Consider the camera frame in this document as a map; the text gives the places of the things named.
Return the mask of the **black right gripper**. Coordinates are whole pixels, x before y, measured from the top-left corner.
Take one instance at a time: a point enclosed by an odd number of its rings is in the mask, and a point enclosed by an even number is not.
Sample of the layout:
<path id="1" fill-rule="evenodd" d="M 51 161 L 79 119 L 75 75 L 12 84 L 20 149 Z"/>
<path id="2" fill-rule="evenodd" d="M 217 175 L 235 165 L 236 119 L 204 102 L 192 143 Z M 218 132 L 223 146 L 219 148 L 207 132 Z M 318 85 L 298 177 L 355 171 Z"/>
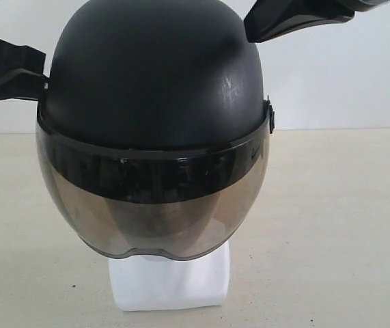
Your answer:
<path id="1" fill-rule="evenodd" d="M 261 43 L 318 25 L 346 23 L 355 12 L 366 12 L 390 0 L 338 1 L 265 0 L 256 1 L 245 16 L 245 32 L 249 42 Z"/>

